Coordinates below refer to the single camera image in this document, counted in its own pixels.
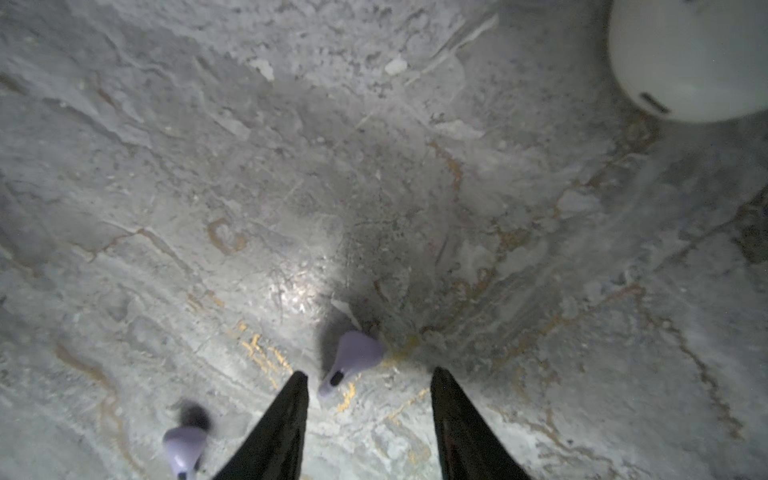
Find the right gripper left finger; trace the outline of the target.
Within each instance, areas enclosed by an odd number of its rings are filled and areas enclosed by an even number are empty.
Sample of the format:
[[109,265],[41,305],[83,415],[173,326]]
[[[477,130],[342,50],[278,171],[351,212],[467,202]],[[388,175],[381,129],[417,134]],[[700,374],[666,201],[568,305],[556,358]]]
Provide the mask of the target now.
[[295,371],[216,480],[301,477],[309,407],[308,377]]

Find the white earbud charging case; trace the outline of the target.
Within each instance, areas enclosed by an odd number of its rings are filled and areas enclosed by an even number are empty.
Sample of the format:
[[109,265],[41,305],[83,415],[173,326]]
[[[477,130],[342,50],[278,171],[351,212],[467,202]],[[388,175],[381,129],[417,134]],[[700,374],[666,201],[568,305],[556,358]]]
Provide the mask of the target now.
[[615,1],[607,50],[620,88],[658,118],[714,123],[767,108],[764,1]]

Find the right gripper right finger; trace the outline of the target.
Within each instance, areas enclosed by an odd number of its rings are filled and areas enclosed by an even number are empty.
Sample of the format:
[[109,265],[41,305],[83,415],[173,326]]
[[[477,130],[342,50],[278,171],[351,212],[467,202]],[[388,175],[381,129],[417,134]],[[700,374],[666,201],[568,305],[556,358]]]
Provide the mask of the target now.
[[530,479],[448,369],[434,369],[430,393],[439,460],[445,479]]

